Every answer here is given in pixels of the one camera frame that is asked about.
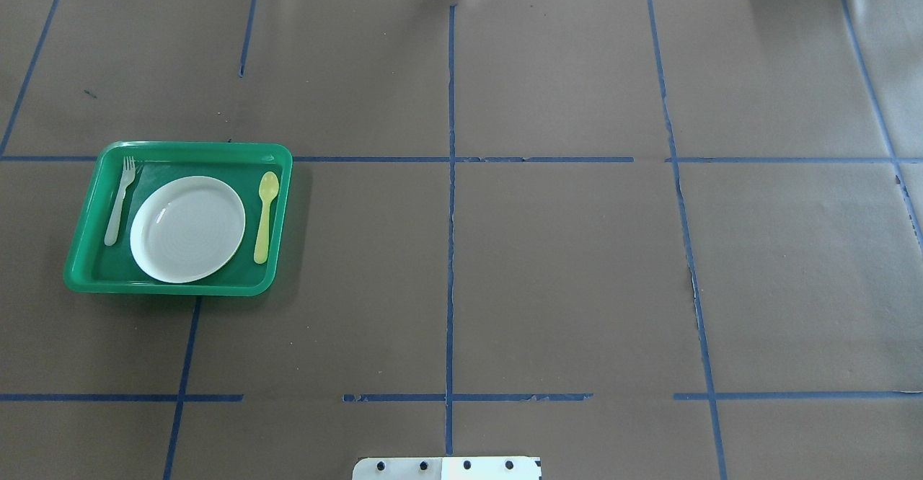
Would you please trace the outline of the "white round plate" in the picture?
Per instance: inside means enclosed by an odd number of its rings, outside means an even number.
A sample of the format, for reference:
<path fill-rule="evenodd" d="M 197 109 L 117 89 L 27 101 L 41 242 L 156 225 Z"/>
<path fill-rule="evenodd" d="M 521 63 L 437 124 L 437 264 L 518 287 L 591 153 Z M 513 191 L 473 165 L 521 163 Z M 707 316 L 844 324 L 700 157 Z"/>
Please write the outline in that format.
<path fill-rule="evenodd" d="M 245 226 L 243 201 L 230 185 L 213 177 L 183 177 L 155 190 L 136 211 L 130 250 L 152 279 L 191 283 L 231 260 Z"/>

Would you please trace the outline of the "yellow plastic spoon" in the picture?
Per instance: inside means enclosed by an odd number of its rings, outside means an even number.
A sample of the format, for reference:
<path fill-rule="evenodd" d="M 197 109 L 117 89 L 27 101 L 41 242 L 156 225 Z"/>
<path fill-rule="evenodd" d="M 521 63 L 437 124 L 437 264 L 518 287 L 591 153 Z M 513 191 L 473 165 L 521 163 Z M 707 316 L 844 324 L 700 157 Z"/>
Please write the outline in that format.
<path fill-rule="evenodd" d="M 258 265 L 263 265 L 268 260 L 268 248 L 270 248 L 270 208 L 273 201 L 276 200 L 280 191 L 280 181 L 275 172 L 265 172 L 258 185 L 258 197 L 260 198 L 260 219 L 257 225 L 256 243 L 253 252 L 253 261 Z"/>

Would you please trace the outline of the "white plastic fork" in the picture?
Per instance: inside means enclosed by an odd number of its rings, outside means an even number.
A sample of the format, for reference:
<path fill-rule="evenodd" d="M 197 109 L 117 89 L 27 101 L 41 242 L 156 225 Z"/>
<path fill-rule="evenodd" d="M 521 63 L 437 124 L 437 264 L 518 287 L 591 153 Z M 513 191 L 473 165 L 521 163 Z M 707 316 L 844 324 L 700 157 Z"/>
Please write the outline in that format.
<path fill-rule="evenodd" d="M 113 198 L 111 215 L 103 237 L 103 244 L 105 244 L 105 246 L 115 246 L 116 241 L 118 241 L 126 194 L 128 194 L 128 188 L 130 185 L 134 184 L 135 180 L 136 159 L 132 156 L 125 157 L 123 159 L 118 190 L 116 190 L 115 198 Z"/>

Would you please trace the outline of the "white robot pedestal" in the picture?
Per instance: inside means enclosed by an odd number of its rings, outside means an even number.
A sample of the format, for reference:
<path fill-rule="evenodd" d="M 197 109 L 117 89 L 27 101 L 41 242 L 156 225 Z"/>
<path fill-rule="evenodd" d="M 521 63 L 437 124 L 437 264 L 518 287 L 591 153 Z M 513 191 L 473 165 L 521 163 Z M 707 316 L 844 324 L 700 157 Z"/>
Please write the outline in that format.
<path fill-rule="evenodd" d="M 353 479 L 541 479 L 541 459 L 514 456 L 363 458 Z"/>

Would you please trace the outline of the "green plastic tray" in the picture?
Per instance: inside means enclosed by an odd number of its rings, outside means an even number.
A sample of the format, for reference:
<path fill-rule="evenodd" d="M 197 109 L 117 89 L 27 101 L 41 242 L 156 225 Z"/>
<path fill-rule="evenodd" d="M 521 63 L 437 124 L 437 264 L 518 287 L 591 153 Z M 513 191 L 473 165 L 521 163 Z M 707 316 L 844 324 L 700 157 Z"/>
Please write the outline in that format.
<path fill-rule="evenodd" d="M 63 279 L 76 292 L 261 294 L 279 266 L 291 171 L 277 143 L 112 143 Z"/>

